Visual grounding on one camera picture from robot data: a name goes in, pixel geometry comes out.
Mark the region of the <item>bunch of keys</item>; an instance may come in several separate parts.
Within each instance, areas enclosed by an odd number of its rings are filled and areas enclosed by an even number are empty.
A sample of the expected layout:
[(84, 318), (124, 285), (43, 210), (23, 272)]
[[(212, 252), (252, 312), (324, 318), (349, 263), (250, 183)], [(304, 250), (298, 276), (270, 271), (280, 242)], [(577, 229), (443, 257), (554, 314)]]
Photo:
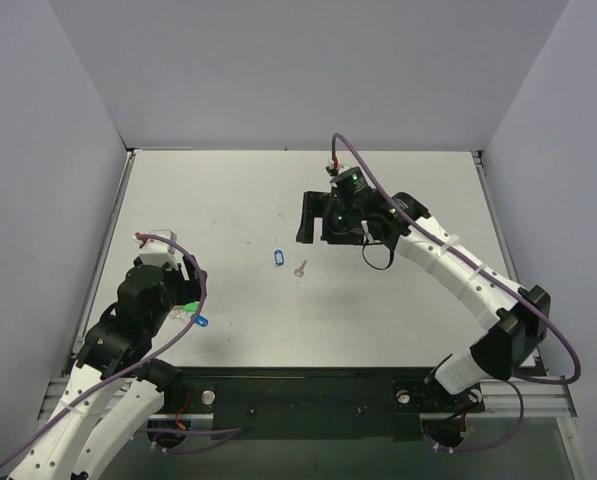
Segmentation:
[(168, 315), (168, 318), (171, 319), (171, 320), (182, 322), (182, 323), (187, 323), (188, 322), (188, 314), (187, 314), (187, 312), (182, 307), (180, 307), (180, 308), (178, 308), (178, 307), (173, 308), (170, 311), (170, 313)]

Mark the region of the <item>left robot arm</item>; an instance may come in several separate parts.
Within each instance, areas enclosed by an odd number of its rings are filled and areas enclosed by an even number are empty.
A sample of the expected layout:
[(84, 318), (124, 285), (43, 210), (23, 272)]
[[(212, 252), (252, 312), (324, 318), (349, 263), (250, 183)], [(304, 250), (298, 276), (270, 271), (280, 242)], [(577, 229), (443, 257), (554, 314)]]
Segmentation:
[(162, 346), (174, 310), (203, 307), (206, 273), (181, 246), (150, 236), (117, 288), (116, 299), (86, 333), (69, 381), (47, 423), (27, 442), (12, 479), (97, 479), (158, 409), (184, 397), (179, 368), (160, 359), (191, 328), (195, 315)]

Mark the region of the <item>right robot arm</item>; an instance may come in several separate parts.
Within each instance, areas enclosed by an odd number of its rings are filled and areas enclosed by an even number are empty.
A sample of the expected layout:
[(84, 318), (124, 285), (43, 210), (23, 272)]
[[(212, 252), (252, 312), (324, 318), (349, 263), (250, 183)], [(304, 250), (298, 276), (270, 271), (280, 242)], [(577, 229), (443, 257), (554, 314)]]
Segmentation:
[(299, 243), (311, 244), (314, 222), (322, 221), (321, 240), (331, 245), (382, 245), (425, 270), (454, 295), (485, 333), (465, 352), (452, 354), (426, 379), (427, 402), (446, 409), (481, 380), (509, 379), (545, 339), (549, 294), (526, 289), (498, 275), (447, 232), (411, 195), (385, 199), (368, 185), (358, 167), (333, 177), (328, 192), (303, 195)]

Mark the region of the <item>silver key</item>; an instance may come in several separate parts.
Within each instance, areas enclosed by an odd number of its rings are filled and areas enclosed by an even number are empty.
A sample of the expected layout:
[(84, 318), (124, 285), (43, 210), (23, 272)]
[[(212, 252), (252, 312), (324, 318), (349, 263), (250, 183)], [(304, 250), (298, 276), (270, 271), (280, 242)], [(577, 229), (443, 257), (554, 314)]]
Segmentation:
[(299, 265), (299, 267), (294, 270), (294, 275), (297, 277), (302, 277), (304, 275), (304, 269), (305, 269), (306, 264), (307, 264), (307, 261), (303, 260), (301, 262), (301, 264)]

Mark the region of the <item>dark blue key tag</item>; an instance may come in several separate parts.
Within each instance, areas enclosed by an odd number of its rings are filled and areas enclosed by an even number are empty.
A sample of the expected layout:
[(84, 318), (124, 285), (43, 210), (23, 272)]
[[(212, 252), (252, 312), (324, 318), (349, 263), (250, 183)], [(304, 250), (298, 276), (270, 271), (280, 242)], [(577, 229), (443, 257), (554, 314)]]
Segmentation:
[(202, 315), (191, 315), (189, 319), (193, 324), (199, 325), (200, 327), (207, 327), (209, 325), (209, 321)]

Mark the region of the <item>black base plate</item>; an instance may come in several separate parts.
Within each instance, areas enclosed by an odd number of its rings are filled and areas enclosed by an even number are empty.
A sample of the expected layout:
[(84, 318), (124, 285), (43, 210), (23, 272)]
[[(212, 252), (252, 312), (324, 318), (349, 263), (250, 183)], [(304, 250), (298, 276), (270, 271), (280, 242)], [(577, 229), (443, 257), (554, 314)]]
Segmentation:
[(464, 412), (483, 411), (473, 385), (445, 392), (424, 367), (186, 367), (152, 414), (150, 430), (181, 442), (175, 422), (208, 420), (213, 438), (413, 441), (427, 431), (457, 437)]

